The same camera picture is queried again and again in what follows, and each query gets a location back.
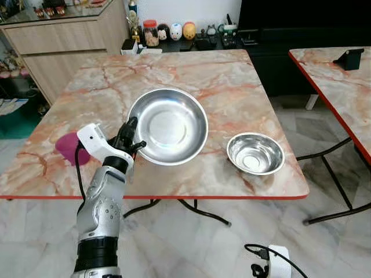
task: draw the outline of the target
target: wooden cabinet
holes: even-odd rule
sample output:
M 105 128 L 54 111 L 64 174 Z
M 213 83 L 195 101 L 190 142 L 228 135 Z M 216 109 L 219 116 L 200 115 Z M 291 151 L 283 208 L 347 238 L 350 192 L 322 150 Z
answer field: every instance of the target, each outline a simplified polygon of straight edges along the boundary
M 97 16 L 0 25 L 35 83 L 53 104 L 89 57 L 120 54 L 129 37 L 122 0 Z
M 107 52 L 45 54 L 25 56 L 23 59 L 39 85 L 48 92 L 45 96 L 47 100 L 54 103 L 86 59 L 102 55 L 107 55 Z
M 106 48 L 97 21 L 9 28 L 6 32 L 20 54 Z

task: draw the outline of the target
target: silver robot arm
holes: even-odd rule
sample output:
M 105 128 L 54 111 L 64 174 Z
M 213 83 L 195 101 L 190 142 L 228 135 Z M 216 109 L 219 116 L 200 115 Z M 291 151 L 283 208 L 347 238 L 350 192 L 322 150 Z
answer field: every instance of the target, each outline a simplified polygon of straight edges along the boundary
M 132 155 L 146 145 L 144 141 L 132 145 L 136 125 L 137 119 L 130 118 L 112 140 L 112 146 L 94 124 L 78 132 L 82 145 L 103 165 L 96 170 L 78 210 L 78 258 L 71 278 L 122 277 L 117 265 L 117 242 L 126 172 L 133 167 Z

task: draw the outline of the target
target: stainless steel bowl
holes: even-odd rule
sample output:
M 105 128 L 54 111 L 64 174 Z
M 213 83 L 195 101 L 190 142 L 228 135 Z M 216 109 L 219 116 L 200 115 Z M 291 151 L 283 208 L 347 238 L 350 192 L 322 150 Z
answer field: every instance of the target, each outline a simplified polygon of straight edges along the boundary
M 138 118 L 134 142 L 147 146 L 139 153 L 159 165 L 180 165 L 194 158 L 208 137 L 208 119 L 200 103 L 177 89 L 158 89 L 132 105 L 128 119 Z
M 254 175 L 277 172 L 285 162 L 281 146 L 259 133 L 237 134 L 228 142 L 227 153 L 237 168 Z

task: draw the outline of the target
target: cabinet drawer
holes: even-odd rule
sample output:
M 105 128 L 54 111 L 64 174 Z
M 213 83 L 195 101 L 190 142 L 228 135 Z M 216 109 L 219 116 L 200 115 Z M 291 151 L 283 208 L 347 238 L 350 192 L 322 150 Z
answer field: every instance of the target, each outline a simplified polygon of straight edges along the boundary
M 20 54 L 105 49 L 96 21 L 9 28 L 5 31 Z

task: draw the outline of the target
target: table leg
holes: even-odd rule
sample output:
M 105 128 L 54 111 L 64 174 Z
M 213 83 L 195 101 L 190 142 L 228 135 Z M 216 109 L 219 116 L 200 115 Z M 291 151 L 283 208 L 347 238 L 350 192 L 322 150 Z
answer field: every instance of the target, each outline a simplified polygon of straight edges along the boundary
M 144 206 L 133 208 L 132 210 L 129 210 L 127 213 L 125 213 L 123 215 L 123 217 L 126 218 L 126 217 L 128 217 L 129 215 L 131 215 L 133 213 L 137 213 L 138 211 L 146 210 L 146 209 L 148 209 L 150 207 L 153 207 L 153 206 L 157 205 L 160 201 L 161 201 L 161 199 L 157 199 L 157 200 L 151 199 L 151 201 L 150 201 L 149 204 L 145 204 Z
M 305 106 L 306 110 L 312 110 L 315 102 L 317 101 L 317 99 L 318 99 L 317 94 L 311 94 L 311 96 L 309 97 L 309 100 L 307 102 L 307 105 Z
M 334 213 L 334 214 L 329 214 L 329 215 L 317 217 L 317 218 L 314 218 L 314 219 L 304 220 L 303 221 L 303 224 L 305 226 L 311 225 L 311 224 L 314 224 L 314 223 L 318 223 L 318 222 L 322 222 L 322 221 L 326 221 L 326 220 L 330 220 L 330 219 L 334 219 L 334 218 L 339 218 L 339 217 L 343 217 L 343 216 L 348 216 L 348 215 L 360 213 L 362 211 L 371 209 L 371 203 L 366 204 L 366 205 L 361 206 L 361 207 L 357 207 L 355 209 L 353 208 L 352 204 L 349 201 L 348 196 L 345 194 L 345 191 L 344 191 L 343 187 L 341 186 L 339 180 L 337 179 L 334 171 L 332 170 L 330 164 L 328 163 L 328 161 L 324 157 L 326 154 L 335 151 L 336 149 L 342 147 L 343 145 L 345 145 L 349 141 L 351 141 L 351 139 L 350 138 L 347 138 L 344 141 L 336 144 L 335 146 L 333 146 L 333 147 L 331 147 L 331 148 L 329 148 L 329 149 L 327 149 L 327 150 L 325 150 L 323 152 L 318 152 L 318 153 L 315 153 L 313 155 L 304 155 L 304 156 L 300 156 L 300 157 L 296 158 L 297 160 L 303 160 L 303 159 L 309 159 L 309 158 L 316 158 L 316 157 L 319 157 L 320 156 L 321 159 L 322 159 L 322 161 L 323 161 L 323 163 L 325 164 L 328 172 L 330 173 L 330 175 L 331 175 L 334 183 L 336 184 L 336 187 L 339 190 L 339 192 L 341 194 L 341 197 L 343 197 L 345 203 L 347 204 L 347 206 L 349 208 L 349 210 L 343 211 L 341 213 Z
M 339 217 L 348 216 L 348 215 L 352 215 L 356 213 L 361 213 L 362 211 L 369 210 L 369 209 L 371 209 L 371 203 L 368 203 L 361 207 L 357 207 L 355 209 L 352 208 L 350 210 L 343 211 L 342 213 L 334 213 L 334 214 L 329 214 L 329 215 L 325 215 L 325 216 L 321 216 L 321 217 L 317 217 L 313 219 L 304 220 L 303 224 L 307 226 L 310 224 L 314 224 L 314 223 L 318 223 L 318 222 L 322 222 L 322 221 L 326 221 L 326 220 L 330 220 L 334 218 L 339 218 Z
M 182 205 L 184 205 L 187 209 L 193 211 L 194 213 L 197 213 L 197 214 L 200 214 L 200 215 L 203 215 L 203 216 L 207 216 L 207 217 L 211 217 L 211 218 L 214 218 L 216 220 L 219 220 L 220 222 L 226 224 L 228 227 L 230 227 L 232 225 L 232 223 L 230 223 L 229 221 L 225 220 L 224 218 L 221 218 L 218 215 L 215 215 L 215 214 L 212 214 L 212 213 L 207 213 L 205 211 L 202 211 L 202 210 L 197 209 L 197 200 L 194 200 L 194 206 L 191 206 L 185 200 L 182 200 L 182 199 L 178 199 L 178 201 Z
M 150 201 L 149 204 L 145 204 L 143 206 L 133 208 L 132 210 L 129 210 L 127 213 L 125 213 L 123 215 L 123 217 L 126 218 L 126 217 L 128 217 L 129 215 L 131 215 L 133 213 L 137 213 L 138 211 L 146 210 L 148 208 L 151 208 L 151 207 L 155 206 L 156 204 L 158 204 L 160 201 L 161 201 L 161 199 L 157 199 L 157 200 L 151 199 L 151 201 Z M 197 213 L 197 214 L 200 214 L 200 215 L 203 215 L 203 216 L 207 216 L 207 217 L 211 217 L 211 218 L 214 218 L 216 220 L 219 220 L 220 222 L 226 224 L 228 227 L 230 227 L 232 225 L 232 223 L 230 223 L 229 221 L 225 220 L 224 218 L 221 218 L 218 215 L 215 215 L 215 214 L 212 214 L 212 213 L 207 213 L 205 211 L 202 211 L 202 210 L 197 209 L 197 200 L 194 200 L 194 206 L 189 205 L 186 201 L 181 200 L 181 199 L 179 199 L 178 201 L 182 205 L 184 205 L 187 209 L 193 211 L 194 213 Z

